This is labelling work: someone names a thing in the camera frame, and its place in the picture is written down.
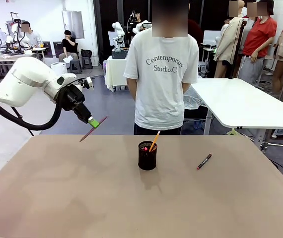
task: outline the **white box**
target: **white box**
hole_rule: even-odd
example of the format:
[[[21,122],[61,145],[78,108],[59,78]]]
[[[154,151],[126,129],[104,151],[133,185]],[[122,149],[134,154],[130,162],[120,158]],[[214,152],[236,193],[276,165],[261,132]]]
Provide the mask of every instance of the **white box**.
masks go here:
[[[66,63],[61,63],[61,62],[56,62],[51,64],[51,69],[56,73],[57,76],[61,76],[64,73],[67,73],[67,64]]]

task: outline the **black pants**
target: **black pants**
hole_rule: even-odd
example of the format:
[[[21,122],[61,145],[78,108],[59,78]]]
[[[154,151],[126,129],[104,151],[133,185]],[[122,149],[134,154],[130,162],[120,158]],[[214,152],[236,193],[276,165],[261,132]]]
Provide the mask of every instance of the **black pants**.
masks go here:
[[[162,130],[160,135],[180,135],[181,128],[172,129],[172,130]],[[134,135],[157,135],[158,130],[149,130],[142,128],[138,125],[134,125]]]

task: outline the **seated person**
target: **seated person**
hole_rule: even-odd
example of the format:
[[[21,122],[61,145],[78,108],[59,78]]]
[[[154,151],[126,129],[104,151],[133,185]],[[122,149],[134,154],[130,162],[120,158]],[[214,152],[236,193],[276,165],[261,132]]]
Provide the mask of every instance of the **seated person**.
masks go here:
[[[72,56],[74,60],[78,59],[77,56],[77,48],[75,44],[75,38],[71,37],[71,31],[65,31],[64,32],[66,38],[62,40],[62,46],[64,53],[59,55],[59,61],[63,62],[64,58],[67,58],[68,56]]]
[[[28,24],[28,31],[26,31],[26,36],[29,38],[29,45],[32,47],[41,47],[43,45],[43,41],[38,32],[31,30],[30,23],[28,21],[24,21],[22,24]]]

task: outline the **stool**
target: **stool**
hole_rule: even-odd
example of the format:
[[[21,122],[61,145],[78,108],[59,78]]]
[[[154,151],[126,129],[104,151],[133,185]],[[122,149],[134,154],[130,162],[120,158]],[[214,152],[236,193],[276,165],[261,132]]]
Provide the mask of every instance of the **stool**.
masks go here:
[[[83,69],[93,69],[92,60],[90,57],[82,57]]]
[[[82,73],[82,67],[79,59],[73,59],[70,61],[70,72],[75,74]]]

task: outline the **pen holder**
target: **pen holder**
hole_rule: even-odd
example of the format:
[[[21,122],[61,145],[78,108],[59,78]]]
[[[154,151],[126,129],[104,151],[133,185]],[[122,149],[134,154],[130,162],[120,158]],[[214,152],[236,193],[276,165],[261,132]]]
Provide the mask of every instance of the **pen holder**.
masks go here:
[[[157,166],[157,144],[154,145],[150,152],[151,145],[152,141],[144,141],[138,146],[138,166],[142,170],[153,170]]]

